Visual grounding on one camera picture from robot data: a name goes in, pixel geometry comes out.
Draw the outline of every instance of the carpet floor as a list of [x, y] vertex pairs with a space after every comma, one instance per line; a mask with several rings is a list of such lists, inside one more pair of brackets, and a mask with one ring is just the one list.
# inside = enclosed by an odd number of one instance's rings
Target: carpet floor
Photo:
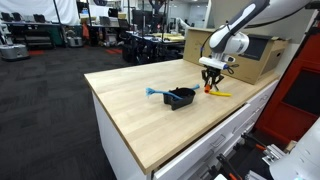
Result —
[[128, 66], [100, 47], [0, 61], [0, 179], [116, 179], [84, 74]]

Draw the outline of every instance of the yellow marker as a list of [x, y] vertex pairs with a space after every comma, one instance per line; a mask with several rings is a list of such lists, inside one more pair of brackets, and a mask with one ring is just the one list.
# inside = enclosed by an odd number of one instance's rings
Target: yellow marker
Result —
[[216, 95], [216, 96], [225, 96], [225, 97], [230, 97], [232, 95], [230, 93], [224, 93], [220, 91], [210, 91], [209, 94]]

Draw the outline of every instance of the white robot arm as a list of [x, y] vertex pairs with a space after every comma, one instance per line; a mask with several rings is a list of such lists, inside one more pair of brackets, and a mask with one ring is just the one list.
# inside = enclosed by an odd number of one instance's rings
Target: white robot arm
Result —
[[303, 8], [311, 0], [252, 0], [234, 18], [217, 29], [211, 36], [209, 45], [211, 57], [201, 57], [199, 62], [207, 67], [202, 71], [206, 89], [212, 86], [218, 90], [216, 84], [222, 79], [220, 71], [230, 69], [226, 62], [235, 59], [227, 54], [241, 54], [249, 46], [247, 35], [239, 32], [250, 25], [256, 27], [275, 22]]

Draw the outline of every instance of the white wall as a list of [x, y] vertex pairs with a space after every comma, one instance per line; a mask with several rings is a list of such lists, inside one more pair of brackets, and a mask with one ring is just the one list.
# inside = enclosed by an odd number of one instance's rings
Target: white wall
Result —
[[207, 12], [207, 5], [208, 3], [197, 3], [190, 6], [190, 13], [188, 18], [188, 22], [190, 25], [191, 23], [194, 23], [195, 27], [203, 27], [205, 15]]

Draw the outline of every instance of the butcher block tabletop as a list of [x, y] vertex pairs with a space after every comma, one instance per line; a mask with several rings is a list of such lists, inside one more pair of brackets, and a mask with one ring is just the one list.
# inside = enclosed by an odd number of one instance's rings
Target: butcher block tabletop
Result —
[[[256, 85], [225, 76], [218, 85], [231, 97], [204, 93], [201, 70], [204, 67], [184, 60], [85, 74], [123, 141], [141, 170], [148, 174], [188, 146], [248, 99], [278, 78], [272, 74]], [[195, 90], [193, 103], [171, 110], [162, 94], [146, 96], [145, 89]]]

